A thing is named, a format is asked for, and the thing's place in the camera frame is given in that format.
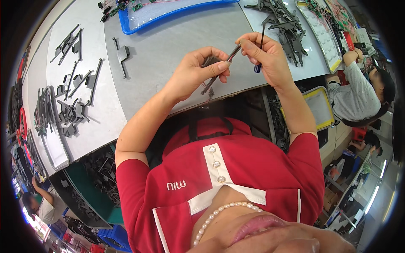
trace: woman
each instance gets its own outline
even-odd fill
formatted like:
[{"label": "woman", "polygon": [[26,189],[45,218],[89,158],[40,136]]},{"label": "woman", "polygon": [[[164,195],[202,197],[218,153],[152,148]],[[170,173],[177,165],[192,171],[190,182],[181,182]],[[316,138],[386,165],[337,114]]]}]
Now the woman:
[{"label": "woman", "polygon": [[325,188],[315,120],[282,46],[264,37],[261,50],[260,40],[254,32],[235,43],[262,63],[278,93],[291,131],[289,153],[253,137],[239,120],[208,118],[197,124],[204,138],[190,139],[186,126],[167,144],[162,164],[149,170],[144,152],[173,106],[203,81],[219,75],[226,83],[230,74],[229,62],[200,68],[211,55],[226,61],[221,50],[186,54],[117,140],[118,190],[134,252],[355,252],[338,234],[311,226]]},{"label": "woman", "polygon": [[378,136],[373,133],[372,130],[366,132],[366,135],[364,136],[364,140],[362,142],[352,140],[349,145],[354,146],[360,151],[363,151],[367,145],[370,145],[370,153],[372,154],[374,150],[376,150],[377,157],[382,155],[383,151]]},{"label": "woman", "polygon": [[351,127],[362,127],[370,124],[384,115],[395,97],[395,86],[390,74],[374,67],[367,81],[356,64],[357,59],[363,59],[360,49],[344,54],[344,73],[350,85],[341,86],[337,75],[329,75],[329,98],[333,111],[338,120]]},{"label": "woman", "polygon": [[28,214],[34,220],[34,214],[36,214],[46,224],[55,223],[68,206],[63,202],[53,186],[50,186],[48,191],[45,191],[38,186],[35,177],[32,177],[32,186],[38,194],[35,196],[30,192],[23,194],[23,204]]}]

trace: forearm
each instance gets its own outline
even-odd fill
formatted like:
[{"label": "forearm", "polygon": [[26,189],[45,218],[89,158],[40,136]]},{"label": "forearm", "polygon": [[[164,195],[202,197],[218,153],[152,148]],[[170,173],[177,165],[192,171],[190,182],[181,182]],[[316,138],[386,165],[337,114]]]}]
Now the forearm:
[{"label": "forearm", "polygon": [[144,153],[176,103],[164,89],[154,95],[125,125],[116,152]]},{"label": "forearm", "polygon": [[47,200],[47,202],[49,202],[49,204],[51,204],[51,206],[53,206],[53,196],[45,191],[44,189],[40,188],[40,187],[34,187],[35,190],[43,197]]},{"label": "forearm", "polygon": [[348,67],[353,61],[356,61],[358,53],[356,51],[349,51],[343,55],[343,61],[346,67]]},{"label": "forearm", "polygon": [[286,88],[277,90],[277,94],[291,134],[316,133],[315,118],[294,82]]}]

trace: red polo shirt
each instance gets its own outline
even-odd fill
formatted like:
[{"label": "red polo shirt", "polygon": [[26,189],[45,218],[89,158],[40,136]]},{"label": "red polo shirt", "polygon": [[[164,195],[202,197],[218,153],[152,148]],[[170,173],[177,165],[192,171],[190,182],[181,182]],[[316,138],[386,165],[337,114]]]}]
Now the red polo shirt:
[{"label": "red polo shirt", "polygon": [[[317,138],[299,135],[286,155],[252,136],[245,123],[229,121],[232,135],[186,145],[188,127],[183,128],[152,170],[136,159],[118,166],[122,216],[134,252],[189,250],[195,222],[223,185],[286,221],[315,222],[325,190]],[[215,132],[229,132],[219,118],[198,122],[198,136]]]}]

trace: gray table surface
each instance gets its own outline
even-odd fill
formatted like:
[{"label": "gray table surface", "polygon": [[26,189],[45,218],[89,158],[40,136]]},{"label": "gray table surface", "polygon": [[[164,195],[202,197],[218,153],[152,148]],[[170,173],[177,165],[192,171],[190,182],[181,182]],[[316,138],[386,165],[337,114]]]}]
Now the gray table surface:
[{"label": "gray table surface", "polygon": [[[104,23],[104,32],[114,85],[122,110],[129,120],[164,87],[187,52],[214,46],[230,53],[236,46],[235,40],[244,33],[252,32],[252,28],[235,3],[172,19],[132,35],[123,34],[118,18],[110,18]],[[120,47],[129,47],[131,55],[124,62],[127,79],[122,78],[113,37]],[[238,53],[230,66],[228,82],[223,84],[218,79],[213,84],[213,98],[265,84],[263,75],[256,74],[253,68],[247,57]],[[200,95],[202,89],[200,86],[190,98],[177,104],[172,113],[205,102],[208,93]]]}]

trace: red container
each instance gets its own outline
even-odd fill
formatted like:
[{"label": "red container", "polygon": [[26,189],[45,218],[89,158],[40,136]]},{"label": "red container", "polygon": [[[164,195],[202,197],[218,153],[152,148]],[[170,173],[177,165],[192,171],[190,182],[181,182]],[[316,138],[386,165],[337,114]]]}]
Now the red container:
[{"label": "red container", "polygon": [[104,253],[104,248],[93,243],[90,247],[90,252],[91,253]]},{"label": "red container", "polygon": [[363,141],[364,136],[366,136],[366,129],[365,128],[352,128],[353,130],[353,137],[352,140]]}]

